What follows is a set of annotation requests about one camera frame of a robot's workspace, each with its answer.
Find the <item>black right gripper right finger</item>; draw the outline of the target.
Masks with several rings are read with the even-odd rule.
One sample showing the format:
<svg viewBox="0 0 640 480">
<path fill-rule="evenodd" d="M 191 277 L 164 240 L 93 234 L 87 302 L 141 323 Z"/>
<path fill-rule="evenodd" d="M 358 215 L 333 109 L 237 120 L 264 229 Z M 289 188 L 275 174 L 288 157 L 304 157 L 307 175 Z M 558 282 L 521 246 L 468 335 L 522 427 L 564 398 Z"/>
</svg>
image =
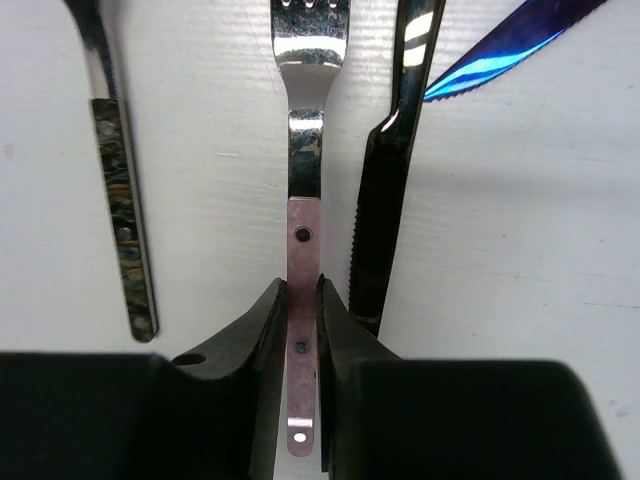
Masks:
<svg viewBox="0 0 640 480">
<path fill-rule="evenodd" d="M 362 479 L 367 441 L 359 365 L 399 356 L 349 313 L 325 276 L 319 278 L 317 299 L 322 470 L 331 479 Z"/>
</svg>

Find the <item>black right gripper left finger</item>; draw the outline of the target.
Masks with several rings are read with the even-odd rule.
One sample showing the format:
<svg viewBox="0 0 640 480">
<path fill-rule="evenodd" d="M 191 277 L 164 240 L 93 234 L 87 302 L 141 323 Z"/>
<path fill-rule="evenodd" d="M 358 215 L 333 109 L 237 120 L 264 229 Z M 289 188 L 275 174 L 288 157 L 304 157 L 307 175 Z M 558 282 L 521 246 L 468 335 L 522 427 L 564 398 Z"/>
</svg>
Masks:
<svg viewBox="0 0 640 480">
<path fill-rule="evenodd" d="M 171 363 L 178 390 L 179 479 L 274 475 L 286 336 L 286 283 L 276 278 L 224 329 Z"/>
</svg>

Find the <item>black knife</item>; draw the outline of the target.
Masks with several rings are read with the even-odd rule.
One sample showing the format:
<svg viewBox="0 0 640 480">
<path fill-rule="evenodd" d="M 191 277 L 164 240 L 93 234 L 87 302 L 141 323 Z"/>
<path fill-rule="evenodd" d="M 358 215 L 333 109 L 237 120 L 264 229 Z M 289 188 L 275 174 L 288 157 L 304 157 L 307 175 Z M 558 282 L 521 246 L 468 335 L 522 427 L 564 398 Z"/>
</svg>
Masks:
<svg viewBox="0 0 640 480">
<path fill-rule="evenodd" d="M 400 1 L 390 111 L 368 136 L 351 250 L 348 310 L 373 336 L 382 314 L 399 234 L 414 140 L 444 13 L 443 1 Z"/>
</svg>

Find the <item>fork with pink handle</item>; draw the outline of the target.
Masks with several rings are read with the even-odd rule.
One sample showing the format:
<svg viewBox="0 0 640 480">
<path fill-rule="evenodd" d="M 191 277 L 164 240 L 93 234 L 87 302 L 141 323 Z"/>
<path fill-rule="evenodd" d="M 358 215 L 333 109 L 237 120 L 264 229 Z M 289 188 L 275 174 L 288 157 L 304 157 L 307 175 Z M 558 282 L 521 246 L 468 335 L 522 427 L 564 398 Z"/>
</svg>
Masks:
<svg viewBox="0 0 640 480">
<path fill-rule="evenodd" d="M 295 457 L 314 449 L 317 401 L 317 285 L 326 104 L 345 61 L 347 1 L 273 1 L 272 51 L 288 102 L 286 204 L 286 436 Z"/>
</svg>

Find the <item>iridescent blue knife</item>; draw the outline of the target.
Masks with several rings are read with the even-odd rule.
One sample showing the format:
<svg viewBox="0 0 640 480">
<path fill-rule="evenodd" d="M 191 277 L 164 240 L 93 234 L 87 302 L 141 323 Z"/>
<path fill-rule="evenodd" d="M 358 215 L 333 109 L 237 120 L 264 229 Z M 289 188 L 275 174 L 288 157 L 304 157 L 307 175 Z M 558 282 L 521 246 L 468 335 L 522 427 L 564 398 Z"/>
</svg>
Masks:
<svg viewBox="0 0 640 480">
<path fill-rule="evenodd" d="M 604 3 L 603 0 L 523 2 L 425 90 L 423 101 L 445 100 L 479 88 L 543 49 Z"/>
</svg>

